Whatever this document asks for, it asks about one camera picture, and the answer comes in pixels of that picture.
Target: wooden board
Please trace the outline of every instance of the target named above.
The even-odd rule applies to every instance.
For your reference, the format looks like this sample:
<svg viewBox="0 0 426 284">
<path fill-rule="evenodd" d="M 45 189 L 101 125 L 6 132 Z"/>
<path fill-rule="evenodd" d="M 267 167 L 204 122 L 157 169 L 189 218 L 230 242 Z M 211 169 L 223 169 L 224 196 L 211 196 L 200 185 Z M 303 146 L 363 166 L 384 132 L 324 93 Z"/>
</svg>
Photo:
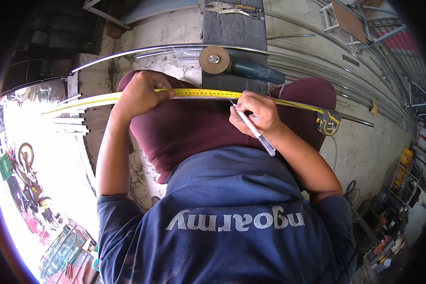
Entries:
<svg viewBox="0 0 426 284">
<path fill-rule="evenodd" d="M 331 1 L 333 4 L 334 13 L 336 16 L 337 23 L 345 29 L 348 33 L 357 38 L 361 43 L 366 44 L 366 37 L 363 31 L 363 25 L 360 20 L 352 14 L 349 10 L 336 3 L 334 0 Z"/>
<path fill-rule="evenodd" d="M 227 3 L 243 4 L 261 8 L 259 17 L 264 17 L 262 0 L 228 0 Z M 229 44 L 267 50 L 265 20 L 242 14 L 219 14 L 204 11 L 203 43 Z M 249 52 L 228 50 L 241 60 L 267 65 L 267 56 Z M 202 88 L 243 92 L 248 89 L 258 94 L 267 93 L 267 83 L 234 75 L 212 75 L 202 71 Z"/>
</svg>

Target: hand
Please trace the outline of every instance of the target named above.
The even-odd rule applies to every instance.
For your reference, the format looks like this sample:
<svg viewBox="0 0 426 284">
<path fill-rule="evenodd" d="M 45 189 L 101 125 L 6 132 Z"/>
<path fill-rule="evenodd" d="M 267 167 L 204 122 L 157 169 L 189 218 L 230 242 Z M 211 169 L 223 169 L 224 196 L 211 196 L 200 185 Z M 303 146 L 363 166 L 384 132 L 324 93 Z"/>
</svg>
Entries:
<svg viewBox="0 0 426 284">
<path fill-rule="evenodd" d="M 155 92 L 154 87 L 168 90 Z M 147 113 L 159 103 L 173 98 L 175 92 L 170 88 L 172 86 L 164 75 L 140 71 L 134 74 L 125 87 L 113 111 L 126 121 L 131 121 L 134 117 Z"/>
<path fill-rule="evenodd" d="M 270 140 L 279 136 L 286 127 L 279 120 L 276 103 L 269 97 L 251 91 L 244 91 L 237 102 L 237 106 L 230 107 L 229 122 L 242 133 L 255 138 L 237 111 L 252 111 L 253 114 L 248 116 L 250 121 L 265 138 Z"/>
</svg>

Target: cutting disc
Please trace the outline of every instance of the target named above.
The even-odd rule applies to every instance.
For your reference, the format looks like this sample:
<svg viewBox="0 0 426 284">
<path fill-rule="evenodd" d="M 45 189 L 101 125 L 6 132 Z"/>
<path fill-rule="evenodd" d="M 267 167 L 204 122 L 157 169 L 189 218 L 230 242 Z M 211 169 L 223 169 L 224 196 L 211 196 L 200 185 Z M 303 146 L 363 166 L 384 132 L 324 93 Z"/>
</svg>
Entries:
<svg viewBox="0 0 426 284">
<path fill-rule="evenodd" d="M 210 62 L 210 56 L 217 55 L 219 57 L 219 62 L 213 64 Z M 224 72 L 230 63 L 230 56 L 227 51 L 221 46 L 209 46 L 204 48 L 199 54 L 199 65 L 203 71 L 209 74 L 219 74 Z"/>
</svg>

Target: measuring tape blade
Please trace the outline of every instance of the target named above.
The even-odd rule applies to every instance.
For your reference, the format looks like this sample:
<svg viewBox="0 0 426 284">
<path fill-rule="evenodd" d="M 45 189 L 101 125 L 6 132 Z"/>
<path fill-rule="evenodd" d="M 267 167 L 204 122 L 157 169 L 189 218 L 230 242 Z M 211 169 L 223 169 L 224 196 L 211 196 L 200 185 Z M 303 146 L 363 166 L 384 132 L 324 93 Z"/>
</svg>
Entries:
<svg viewBox="0 0 426 284">
<path fill-rule="evenodd" d="M 156 92 L 162 91 L 166 89 L 155 89 Z M 230 91 L 222 91 L 222 90 L 214 90 L 214 89 L 172 89 L 176 93 L 176 97 L 178 98 L 222 98 L 222 99 L 238 99 L 241 96 L 241 93 L 238 92 L 230 92 Z M 111 94 L 101 94 L 85 99 L 78 99 L 71 102 L 68 102 L 63 105 L 59 105 L 50 111 L 43 112 L 43 114 L 50 114 L 54 112 L 60 112 L 66 109 L 75 109 L 76 107 L 88 108 L 92 106 L 100 106 L 100 105 L 110 105 L 117 103 L 120 98 L 121 92 L 111 93 Z M 302 109 L 317 111 L 321 114 L 324 112 L 321 109 L 315 108 L 310 105 L 300 104 L 296 102 L 286 101 L 283 99 L 273 99 L 278 105 L 287 105 L 287 106 L 295 106 Z"/>
</svg>

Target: locking pliers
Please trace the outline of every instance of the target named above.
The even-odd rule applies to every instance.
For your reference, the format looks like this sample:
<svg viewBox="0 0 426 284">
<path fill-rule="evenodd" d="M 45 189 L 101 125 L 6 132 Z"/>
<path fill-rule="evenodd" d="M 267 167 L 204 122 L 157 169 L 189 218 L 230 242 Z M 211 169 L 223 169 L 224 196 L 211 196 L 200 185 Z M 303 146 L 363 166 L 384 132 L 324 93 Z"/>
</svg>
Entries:
<svg viewBox="0 0 426 284">
<path fill-rule="evenodd" d="M 210 2 L 205 5 L 205 10 L 211 11 L 211 12 L 217 12 L 219 14 L 228 14 L 228 13 L 239 13 L 243 14 L 245 16 L 249 16 L 256 19 L 264 20 L 263 17 L 258 16 L 257 14 L 250 14 L 247 12 L 261 12 L 262 9 L 252 7 L 252 6 L 245 6 L 245 5 L 236 5 L 236 4 L 229 4 L 224 2 Z"/>
</svg>

